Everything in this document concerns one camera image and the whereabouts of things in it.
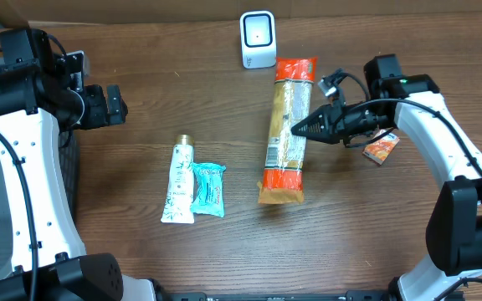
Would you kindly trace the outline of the orange white carton box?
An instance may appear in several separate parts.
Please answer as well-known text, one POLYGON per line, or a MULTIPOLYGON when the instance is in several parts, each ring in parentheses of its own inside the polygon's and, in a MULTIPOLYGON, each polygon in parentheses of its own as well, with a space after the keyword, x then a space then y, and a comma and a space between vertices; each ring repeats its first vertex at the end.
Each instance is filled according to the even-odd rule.
POLYGON ((368 144, 362 151, 362 154, 375 162, 379 166, 387 159, 393 149, 397 146, 400 138, 393 134, 390 130, 379 130, 375 136, 376 141, 368 144))

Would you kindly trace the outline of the orange spaghetti packet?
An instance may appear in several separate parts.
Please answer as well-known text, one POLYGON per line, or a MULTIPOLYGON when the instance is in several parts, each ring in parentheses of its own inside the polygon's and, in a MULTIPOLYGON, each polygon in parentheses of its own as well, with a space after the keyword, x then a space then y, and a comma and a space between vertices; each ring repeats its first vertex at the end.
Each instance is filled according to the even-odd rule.
POLYGON ((317 58, 278 58, 259 203, 302 203, 306 138, 291 128, 308 116, 317 58))

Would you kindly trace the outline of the teal tissue packet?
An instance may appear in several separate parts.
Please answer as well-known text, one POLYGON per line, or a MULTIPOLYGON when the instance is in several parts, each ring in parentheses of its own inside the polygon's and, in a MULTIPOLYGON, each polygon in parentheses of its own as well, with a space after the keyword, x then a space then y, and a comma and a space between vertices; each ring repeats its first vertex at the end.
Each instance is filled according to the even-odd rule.
POLYGON ((197 182, 197 194, 190 206, 195 214, 224 217, 223 173, 225 166, 215 163, 192 163, 197 182))

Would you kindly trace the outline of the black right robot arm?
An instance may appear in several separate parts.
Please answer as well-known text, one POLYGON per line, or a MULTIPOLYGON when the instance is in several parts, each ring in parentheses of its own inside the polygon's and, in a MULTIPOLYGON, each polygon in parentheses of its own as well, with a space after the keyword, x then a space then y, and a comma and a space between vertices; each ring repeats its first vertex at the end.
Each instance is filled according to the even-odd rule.
POLYGON ((328 105, 295 124, 293 135, 350 145, 377 129, 398 129, 414 143, 440 193, 426 227, 427 255, 371 300, 461 300, 459 287, 482 283, 482 153, 464 133, 427 74, 405 75, 395 54, 363 67, 366 101, 349 105, 338 69, 321 79, 328 105))

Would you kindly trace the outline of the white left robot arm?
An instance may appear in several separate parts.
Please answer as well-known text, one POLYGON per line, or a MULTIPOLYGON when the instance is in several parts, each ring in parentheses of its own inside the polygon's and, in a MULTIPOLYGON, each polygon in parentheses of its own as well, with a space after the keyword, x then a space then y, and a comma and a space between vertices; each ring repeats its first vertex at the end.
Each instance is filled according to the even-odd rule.
POLYGON ((72 218, 59 135, 121 125, 120 89, 85 85, 85 55, 54 53, 40 29, 0 33, 0 163, 13 227, 12 274, 0 300, 168 299, 151 279, 126 276, 109 253, 88 254, 72 218))

